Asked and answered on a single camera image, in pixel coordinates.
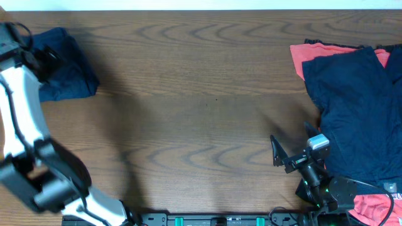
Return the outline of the dark blue denim shorts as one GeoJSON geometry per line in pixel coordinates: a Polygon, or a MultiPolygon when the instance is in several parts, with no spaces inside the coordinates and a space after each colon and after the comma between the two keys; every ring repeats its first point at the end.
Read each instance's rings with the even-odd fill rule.
{"type": "Polygon", "coordinates": [[[94,96],[99,80],[76,39],[65,28],[53,28],[33,36],[33,47],[50,47],[61,56],[62,66],[39,90],[41,102],[94,96]]]}

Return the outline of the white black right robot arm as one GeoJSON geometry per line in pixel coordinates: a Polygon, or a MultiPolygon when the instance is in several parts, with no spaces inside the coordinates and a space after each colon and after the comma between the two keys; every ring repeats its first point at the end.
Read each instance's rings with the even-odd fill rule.
{"type": "Polygon", "coordinates": [[[335,176],[325,169],[324,160],[330,155],[330,141],[310,123],[304,123],[307,146],[301,153],[287,155],[280,142],[270,136],[273,165],[284,166],[287,174],[301,174],[296,195],[312,207],[293,217],[295,225],[347,225],[347,212],[354,208],[357,185],[350,179],[335,176]]]}

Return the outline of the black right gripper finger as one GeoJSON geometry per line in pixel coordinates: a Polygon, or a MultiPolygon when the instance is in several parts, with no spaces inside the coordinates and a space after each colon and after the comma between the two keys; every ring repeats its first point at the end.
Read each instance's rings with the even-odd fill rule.
{"type": "Polygon", "coordinates": [[[283,160],[288,158],[287,153],[285,152],[279,141],[273,135],[270,135],[270,141],[273,150],[273,165],[274,166],[284,165],[283,160]]]}
{"type": "Polygon", "coordinates": [[[320,134],[320,131],[316,127],[314,127],[311,123],[305,121],[303,123],[303,125],[305,128],[306,134],[309,138],[315,137],[320,134]]]}

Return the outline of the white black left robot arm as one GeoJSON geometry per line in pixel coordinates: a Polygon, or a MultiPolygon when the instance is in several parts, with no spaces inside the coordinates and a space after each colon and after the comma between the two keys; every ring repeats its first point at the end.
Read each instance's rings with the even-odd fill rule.
{"type": "Polygon", "coordinates": [[[37,213],[60,212],[92,225],[140,225],[122,201],[92,186],[83,162],[50,135],[39,88],[61,62],[51,48],[1,43],[1,183],[37,213]]]}

